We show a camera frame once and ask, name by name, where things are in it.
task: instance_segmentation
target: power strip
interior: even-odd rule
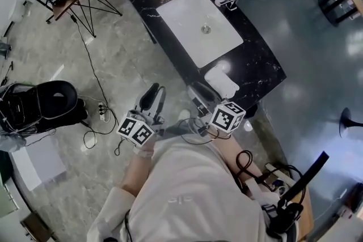
[[[98,103],[98,108],[99,108],[99,113],[100,113],[100,119],[102,120],[102,121],[104,121],[104,114],[105,114],[105,110],[103,109],[103,107],[104,107],[104,103],[102,103],[102,102],[99,102]]]

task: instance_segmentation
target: white t-shirt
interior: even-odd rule
[[[274,241],[260,205],[241,193],[212,143],[190,145],[180,137],[158,142],[137,198],[113,188],[87,242],[103,242],[110,231],[119,242],[129,241],[123,223],[128,210],[134,242]]]

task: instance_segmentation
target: black marble table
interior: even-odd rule
[[[240,9],[229,11],[226,7],[220,8],[242,37],[243,44],[199,69],[156,11],[156,8],[171,0],[130,1],[186,84],[195,81],[207,84],[204,80],[206,72],[218,61],[226,60],[231,64],[228,76],[240,87],[231,100],[247,110],[286,78],[270,48]]]

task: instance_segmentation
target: sink drain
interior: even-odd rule
[[[202,33],[204,33],[205,35],[207,35],[207,34],[209,34],[209,33],[210,33],[211,28],[210,28],[208,25],[204,24],[204,25],[202,26],[202,28],[201,28],[201,31],[202,31]]]

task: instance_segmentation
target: white sink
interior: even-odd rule
[[[210,0],[172,0],[157,12],[199,68],[243,43]]]

